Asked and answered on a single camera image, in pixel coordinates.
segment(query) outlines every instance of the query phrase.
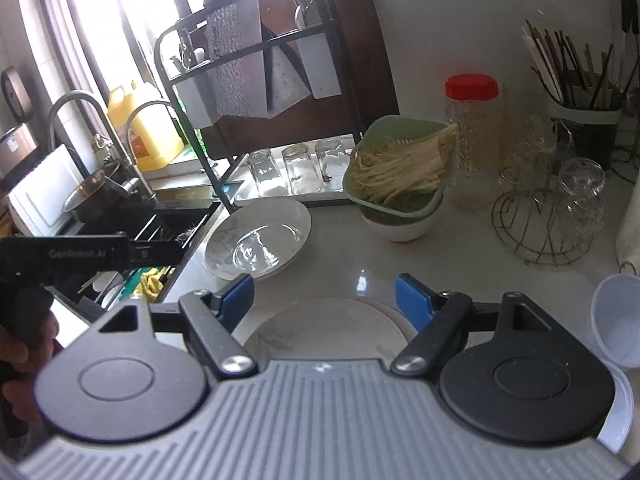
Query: metal screw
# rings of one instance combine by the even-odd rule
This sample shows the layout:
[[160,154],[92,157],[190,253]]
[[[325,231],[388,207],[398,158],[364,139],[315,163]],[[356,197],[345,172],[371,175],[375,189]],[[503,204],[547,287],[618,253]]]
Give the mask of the metal screw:
[[222,361],[222,369],[228,374],[239,374],[254,365],[254,361],[246,355],[232,355]]
[[417,355],[408,355],[406,357],[402,357],[394,366],[396,367],[396,370],[400,372],[417,372],[426,365],[427,361],[422,357],[418,357]]
[[329,363],[320,363],[319,365],[314,366],[314,370],[316,372],[320,372],[321,374],[325,374],[333,369],[334,367],[332,367]]

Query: human hand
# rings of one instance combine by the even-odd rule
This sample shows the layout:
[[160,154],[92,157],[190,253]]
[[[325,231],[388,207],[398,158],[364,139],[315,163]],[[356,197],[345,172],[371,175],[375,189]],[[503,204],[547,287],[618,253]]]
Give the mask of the human hand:
[[0,326],[0,360],[12,364],[22,374],[20,380],[3,384],[2,394],[13,405],[14,415],[20,420],[40,420],[33,397],[33,382],[36,374],[60,350],[55,341],[59,330],[58,321],[50,312],[40,326],[39,345],[30,349]]

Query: red lid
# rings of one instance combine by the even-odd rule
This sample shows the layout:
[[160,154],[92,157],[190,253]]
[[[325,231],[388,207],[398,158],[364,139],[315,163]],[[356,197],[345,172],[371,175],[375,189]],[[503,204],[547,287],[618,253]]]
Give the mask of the red lid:
[[458,74],[444,83],[444,91],[454,101],[489,101],[498,97],[498,83],[483,74]]

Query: stainless steel faucet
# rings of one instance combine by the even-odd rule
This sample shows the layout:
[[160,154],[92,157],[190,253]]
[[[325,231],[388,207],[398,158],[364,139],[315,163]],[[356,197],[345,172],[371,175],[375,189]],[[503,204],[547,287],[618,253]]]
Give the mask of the stainless steel faucet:
[[129,116],[129,118],[127,119],[126,124],[124,125],[124,136],[127,139],[127,149],[129,150],[129,155],[132,156],[133,158],[135,158],[135,154],[133,153],[133,145],[131,143],[131,125],[133,124],[133,119],[136,118],[136,116],[145,108],[149,107],[149,106],[153,106],[153,105],[164,105],[167,108],[170,108],[171,110],[175,111],[174,106],[169,102],[169,101],[162,101],[160,99],[154,100],[154,101],[148,101],[146,103],[141,104],[138,108],[136,108],[135,110],[133,110],[131,112],[131,115]]
[[104,107],[103,102],[101,102],[95,95],[85,92],[84,90],[72,90],[68,94],[63,95],[60,99],[58,99],[51,111],[49,112],[49,117],[47,118],[47,134],[49,136],[49,145],[48,152],[51,153],[56,148],[56,131],[54,127],[54,121],[60,108],[62,108],[65,104],[71,101],[87,101],[94,108],[98,117],[100,118],[100,122],[102,122],[102,126],[107,131],[111,142],[113,142],[113,150],[116,156],[117,161],[122,165],[126,173],[129,175],[131,181],[131,186],[125,186],[125,188],[129,189],[131,192],[137,189],[140,195],[142,195],[147,200],[153,200],[156,197],[156,192],[151,189],[149,183],[146,181],[145,177],[142,175],[142,171],[136,164],[136,157],[133,155],[133,149],[130,145],[129,136],[127,136],[127,149],[125,149],[122,144],[120,137],[116,133],[116,130],[111,124],[111,121],[107,117],[107,110]]

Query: metal pot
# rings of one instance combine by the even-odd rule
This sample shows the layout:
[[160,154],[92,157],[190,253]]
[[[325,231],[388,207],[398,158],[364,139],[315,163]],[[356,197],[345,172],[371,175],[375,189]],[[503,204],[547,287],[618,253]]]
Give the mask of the metal pot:
[[95,171],[76,187],[66,199],[63,211],[87,224],[102,216],[122,195],[108,186],[106,179],[113,177],[120,167],[117,162],[110,162],[104,168]]

